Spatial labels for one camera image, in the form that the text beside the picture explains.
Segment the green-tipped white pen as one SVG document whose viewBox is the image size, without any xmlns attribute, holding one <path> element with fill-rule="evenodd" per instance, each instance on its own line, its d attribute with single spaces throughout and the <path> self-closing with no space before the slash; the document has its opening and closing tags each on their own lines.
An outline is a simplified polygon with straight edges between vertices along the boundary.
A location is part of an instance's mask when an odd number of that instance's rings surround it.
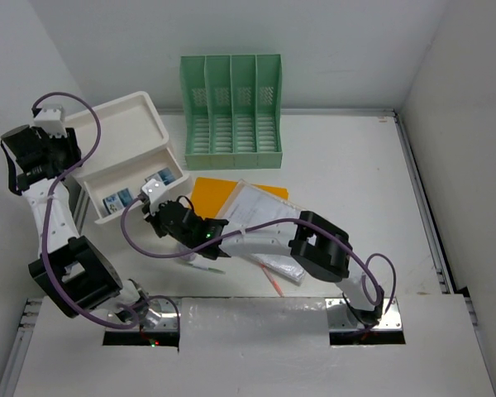
<svg viewBox="0 0 496 397">
<path fill-rule="evenodd" d="M 189 263 L 188 266 L 195 268 L 195 269 L 211 272 L 214 274 L 219 274 L 219 275 L 226 274 L 226 272 L 224 270 L 220 270 L 220 269 L 210 267 L 208 265 L 199 264 L 199 263 Z"/>
</svg>

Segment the white plastic drawer unit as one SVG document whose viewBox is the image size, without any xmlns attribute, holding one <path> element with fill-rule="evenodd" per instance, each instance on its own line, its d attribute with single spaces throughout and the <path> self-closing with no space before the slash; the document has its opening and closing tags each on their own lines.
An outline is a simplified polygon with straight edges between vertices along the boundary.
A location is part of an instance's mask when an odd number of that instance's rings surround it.
<svg viewBox="0 0 496 397">
<path fill-rule="evenodd" d="M 193 188 L 190 174 L 175 159 L 169 133 L 150 95 L 131 93 L 93 108 L 101 125 L 101 139 L 94 154 L 72 176 L 86 191 L 97 218 L 104 225 L 118 219 L 103 200 L 122 189 L 137 196 L 145 180 L 168 170 L 174 181 L 167 189 L 175 198 Z"/>
</svg>

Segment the dark-lidded ink jar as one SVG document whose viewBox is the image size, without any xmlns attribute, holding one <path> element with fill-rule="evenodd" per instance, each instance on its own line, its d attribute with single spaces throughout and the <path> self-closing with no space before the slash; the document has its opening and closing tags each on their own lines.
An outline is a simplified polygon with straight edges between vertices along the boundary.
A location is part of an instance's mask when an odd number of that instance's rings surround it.
<svg viewBox="0 0 496 397">
<path fill-rule="evenodd" d="M 179 243 L 177 245 L 177 250 L 178 250 L 178 253 L 179 253 L 178 258 L 181 261 L 185 261 L 185 262 L 191 263 L 197 257 L 197 254 L 194 253 L 194 252 L 191 252 L 184 244 Z"/>
</svg>

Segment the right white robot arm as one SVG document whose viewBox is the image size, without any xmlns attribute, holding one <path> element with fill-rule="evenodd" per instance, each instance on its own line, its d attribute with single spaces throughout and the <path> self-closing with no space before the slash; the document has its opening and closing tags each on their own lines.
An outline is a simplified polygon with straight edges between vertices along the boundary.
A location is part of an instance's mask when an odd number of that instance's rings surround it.
<svg viewBox="0 0 496 397">
<path fill-rule="evenodd" d="M 353 252 L 347 232 L 314 212 L 302 211 L 296 218 L 249 227 L 226 219 L 202 218 L 193 208 L 174 200 L 157 207 L 146 203 L 142 212 L 158 237 L 172 237 L 186 248 L 186 254 L 211 261 L 263 255 L 290 258 L 312 278 L 336 285 L 357 322 L 366 328 L 379 324 L 384 290 L 369 262 Z"/>
</svg>

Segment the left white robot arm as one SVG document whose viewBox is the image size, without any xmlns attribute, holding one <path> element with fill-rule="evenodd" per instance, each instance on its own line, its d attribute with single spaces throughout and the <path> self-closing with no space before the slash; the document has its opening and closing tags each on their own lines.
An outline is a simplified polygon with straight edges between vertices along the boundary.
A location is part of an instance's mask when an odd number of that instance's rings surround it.
<svg viewBox="0 0 496 397">
<path fill-rule="evenodd" d="M 122 281 L 107 258 L 79 234 L 69 207 L 69 191 L 59 176 L 81 159 L 75 131 L 52 136 L 41 127 L 23 125 L 1 137 L 7 160 L 8 188 L 30 205 L 39 235 L 39 254 L 29 264 L 31 278 L 69 318 L 106 309 L 130 329 L 146 306 L 135 282 Z"/>
</svg>

